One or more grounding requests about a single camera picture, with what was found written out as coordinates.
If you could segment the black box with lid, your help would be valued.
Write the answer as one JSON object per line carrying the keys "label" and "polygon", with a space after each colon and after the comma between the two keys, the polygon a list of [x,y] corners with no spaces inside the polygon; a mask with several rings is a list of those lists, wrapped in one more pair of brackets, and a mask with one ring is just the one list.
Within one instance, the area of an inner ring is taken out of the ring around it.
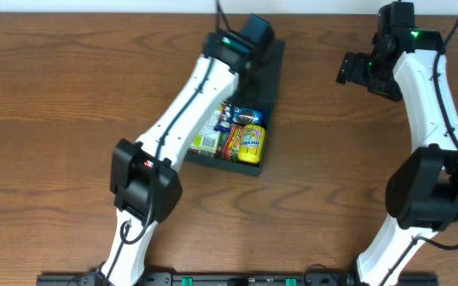
{"label": "black box with lid", "polygon": [[236,106],[249,107],[264,112],[262,126],[266,130],[263,142],[262,156],[258,164],[246,164],[225,161],[220,158],[197,155],[190,151],[185,157],[186,162],[218,168],[229,172],[237,172],[249,176],[259,176],[263,163],[266,161],[266,149],[270,135],[270,122],[277,102],[280,85],[281,63],[285,51],[285,40],[275,39],[262,58],[258,70],[254,73],[245,92],[235,95]]}

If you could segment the blue Oreo cookie pack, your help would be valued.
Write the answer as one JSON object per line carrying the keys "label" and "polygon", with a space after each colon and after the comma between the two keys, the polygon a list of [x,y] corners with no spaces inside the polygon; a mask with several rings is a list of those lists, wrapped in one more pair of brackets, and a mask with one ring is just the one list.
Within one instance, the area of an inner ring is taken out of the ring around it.
{"label": "blue Oreo cookie pack", "polygon": [[232,116],[232,122],[241,126],[258,125],[263,122],[264,113],[257,109],[236,107]]}

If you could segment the yellow round candy tub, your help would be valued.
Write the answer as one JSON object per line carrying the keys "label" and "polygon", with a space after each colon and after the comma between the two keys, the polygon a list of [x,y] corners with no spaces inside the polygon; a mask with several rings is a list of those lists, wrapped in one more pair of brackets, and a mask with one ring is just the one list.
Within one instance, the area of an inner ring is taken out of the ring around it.
{"label": "yellow round candy tub", "polygon": [[259,164],[262,159],[262,149],[266,129],[258,125],[246,125],[240,132],[238,160],[248,164]]}

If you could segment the purple Dairy Milk bar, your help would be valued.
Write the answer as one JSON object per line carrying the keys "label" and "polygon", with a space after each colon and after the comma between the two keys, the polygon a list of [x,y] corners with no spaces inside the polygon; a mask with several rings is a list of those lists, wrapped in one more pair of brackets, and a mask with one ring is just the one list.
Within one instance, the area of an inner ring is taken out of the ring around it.
{"label": "purple Dairy Milk bar", "polygon": [[214,131],[229,133],[231,131],[231,124],[234,112],[235,107],[233,106],[233,104],[228,101],[225,101],[222,104],[222,111],[219,116],[218,122],[214,127]]}

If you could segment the colourful gummy candy bag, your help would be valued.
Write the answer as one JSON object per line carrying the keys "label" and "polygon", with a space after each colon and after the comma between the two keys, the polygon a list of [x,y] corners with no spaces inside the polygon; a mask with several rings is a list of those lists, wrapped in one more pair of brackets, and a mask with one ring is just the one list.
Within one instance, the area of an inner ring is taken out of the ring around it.
{"label": "colourful gummy candy bag", "polygon": [[232,124],[228,132],[221,133],[217,147],[217,154],[220,159],[234,162],[238,160],[242,129],[241,125]]}

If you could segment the green yellow snack box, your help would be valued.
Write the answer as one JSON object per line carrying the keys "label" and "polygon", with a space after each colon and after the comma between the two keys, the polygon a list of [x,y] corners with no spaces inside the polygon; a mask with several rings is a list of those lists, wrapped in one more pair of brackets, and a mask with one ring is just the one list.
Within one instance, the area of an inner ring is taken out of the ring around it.
{"label": "green yellow snack box", "polygon": [[199,133],[194,137],[189,146],[189,151],[197,155],[213,157],[219,145],[220,131],[215,131],[222,114],[222,107],[219,106],[203,124]]}

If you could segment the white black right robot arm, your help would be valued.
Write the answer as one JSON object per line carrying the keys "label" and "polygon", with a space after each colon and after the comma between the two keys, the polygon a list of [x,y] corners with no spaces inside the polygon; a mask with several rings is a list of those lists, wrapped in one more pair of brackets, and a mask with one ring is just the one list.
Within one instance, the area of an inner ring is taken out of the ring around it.
{"label": "white black right robot arm", "polygon": [[404,102],[412,152],[386,185],[384,223],[343,275],[343,285],[432,285],[429,275],[404,275],[422,245],[458,222],[458,114],[446,75],[449,37],[421,29],[411,2],[378,11],[370,53],[348,52],[336,80]]}

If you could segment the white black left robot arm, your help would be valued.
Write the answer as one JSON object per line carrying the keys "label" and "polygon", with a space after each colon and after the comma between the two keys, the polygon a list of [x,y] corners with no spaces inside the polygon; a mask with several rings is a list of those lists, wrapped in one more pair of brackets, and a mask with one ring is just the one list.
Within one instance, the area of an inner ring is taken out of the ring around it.
{"label": "white black left robot arm", "polygon": [[117,229],[98,285],[135,285],[157,225],[172,213],[182,186],[178,172],[189,146],[217,107],[234,95],[274,40],[271,24],[251,14],[239,31],[207,36],[188,81],[163,115],[135,141],[122,139],[111,159]]}

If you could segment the black mounting rail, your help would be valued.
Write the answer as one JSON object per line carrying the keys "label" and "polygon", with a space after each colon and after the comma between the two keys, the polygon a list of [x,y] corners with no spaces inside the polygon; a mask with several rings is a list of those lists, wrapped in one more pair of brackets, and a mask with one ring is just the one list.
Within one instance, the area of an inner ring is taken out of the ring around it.
{"label": "black mounting rail", "polygon": [[[40,275],[37,286],[89,286],[101,285],[97,274],[83,275]],[[355,285],[349,276],[340,273],[313,272],[300,275],[193,275],[171,274],[168,272],[146,273],[137,286],[337,286]]]}

